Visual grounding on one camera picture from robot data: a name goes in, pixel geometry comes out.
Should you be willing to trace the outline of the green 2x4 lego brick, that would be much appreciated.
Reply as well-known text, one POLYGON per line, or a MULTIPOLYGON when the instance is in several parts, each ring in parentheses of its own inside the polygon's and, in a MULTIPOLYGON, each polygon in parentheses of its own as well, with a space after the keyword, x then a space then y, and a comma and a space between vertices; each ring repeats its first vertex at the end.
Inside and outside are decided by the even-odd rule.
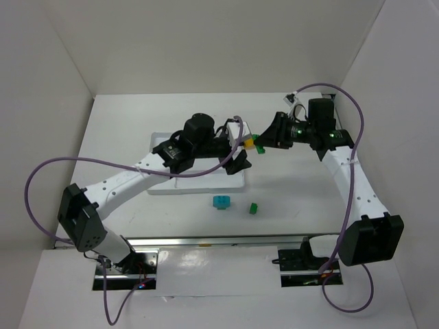
POLYGON ((262 146, 257 145, 256 150, 258 154, 265 154, 265 149, 262 146))

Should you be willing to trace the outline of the yellow lego brick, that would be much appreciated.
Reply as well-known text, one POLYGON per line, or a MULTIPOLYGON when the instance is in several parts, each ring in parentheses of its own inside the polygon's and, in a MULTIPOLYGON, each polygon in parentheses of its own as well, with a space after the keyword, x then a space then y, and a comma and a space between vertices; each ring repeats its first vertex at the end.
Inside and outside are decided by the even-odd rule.
POLYGON ((253 137, 252 137, 252 140, 244 141, 243 148, 246 150, 256 149, 253 137))

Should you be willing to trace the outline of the teal rounded lego brick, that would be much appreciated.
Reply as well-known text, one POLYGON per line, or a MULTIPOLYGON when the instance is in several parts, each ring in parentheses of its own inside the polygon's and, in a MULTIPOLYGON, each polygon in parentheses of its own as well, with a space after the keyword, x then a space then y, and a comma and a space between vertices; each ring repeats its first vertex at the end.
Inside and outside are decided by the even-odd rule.
POLYGON ((217 210, 226 210, 231 206, 231 199, 228 195, 215 195, 212 201, 213 207, 217 210))

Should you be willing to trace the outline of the small green lego brick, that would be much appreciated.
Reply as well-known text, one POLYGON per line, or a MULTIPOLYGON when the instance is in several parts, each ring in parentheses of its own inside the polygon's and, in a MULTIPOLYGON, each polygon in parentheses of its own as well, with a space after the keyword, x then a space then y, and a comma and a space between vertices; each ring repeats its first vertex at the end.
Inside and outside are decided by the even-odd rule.
POLYGON ((258 204, 251 203, 250 208, 249 208, 249 213, 251 215, 255 215, 255 214, 257 214, 257 211, 258 211, 258 204))

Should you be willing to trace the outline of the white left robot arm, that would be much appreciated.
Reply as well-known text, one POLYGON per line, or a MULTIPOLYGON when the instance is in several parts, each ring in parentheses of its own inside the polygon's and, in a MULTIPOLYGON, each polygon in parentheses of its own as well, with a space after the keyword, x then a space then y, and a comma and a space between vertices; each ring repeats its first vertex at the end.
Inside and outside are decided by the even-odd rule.
POLYGON ((228 175, 249 169, 244 142, 252 137, 248 124, 240 117, 228 119, 216 129, 212 117, 196 113, 167 140, 133 166, 118 174, 80 188, 71 184, 62 194, 58 220, 79 252, 95 252, 123 272, 144 259, 128 240, 104 226, 103 221, 118 207, 149 188, 170 178, 197 178, 190 173, 197 159, 214 158, 228 175))

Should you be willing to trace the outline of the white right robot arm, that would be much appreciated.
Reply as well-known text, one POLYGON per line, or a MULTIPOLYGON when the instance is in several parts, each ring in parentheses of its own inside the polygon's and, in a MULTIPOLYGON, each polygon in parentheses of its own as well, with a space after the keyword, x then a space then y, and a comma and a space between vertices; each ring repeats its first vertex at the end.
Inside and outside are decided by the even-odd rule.
POLYGON ((340 233, 304 238, 304 258, 322 271, 335 260, 355 266, 392 259, 403 233, 403 220, 390 214, 373 191, 351 135, 336 127, 333 101, 314 98, 304 104, 289 94, 285 102, 290 106, 289 113, 277 112, 256 139, 256 146, 289 149, 296 143, 309 145, 331 174, 346 204, 340 233))

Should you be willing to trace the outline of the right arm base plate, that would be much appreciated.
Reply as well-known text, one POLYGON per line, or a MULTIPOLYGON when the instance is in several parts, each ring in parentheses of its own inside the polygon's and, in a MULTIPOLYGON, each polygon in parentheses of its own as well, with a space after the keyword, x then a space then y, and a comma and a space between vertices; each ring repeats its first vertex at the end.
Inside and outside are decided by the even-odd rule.
POLYGON ((325 262, 326 258, 306 256, 300 249, 279 249, 278 256, 272 260, 272 264, 279 268, 283 288, 317 287, 325 280, 328 285, 343 285, 338 262, 331 265, 324 273, 318 272, 325 262))

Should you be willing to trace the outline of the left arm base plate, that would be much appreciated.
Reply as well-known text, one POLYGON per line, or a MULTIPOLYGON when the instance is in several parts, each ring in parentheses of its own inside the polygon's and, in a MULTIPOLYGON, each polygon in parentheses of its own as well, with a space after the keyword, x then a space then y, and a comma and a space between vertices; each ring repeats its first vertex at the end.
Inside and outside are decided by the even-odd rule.
POLYGON ((140 291, 156 289, 156 273, 158 267, 158 250, 148 249, 140 252, 139 260, 129 269, 122 269, 104 258, 105 267, 97 261, 93 277, 93 291, 103 291, 104 270, 106 270, 106 282, 108 291, 129 291, 134 286, 140 291))

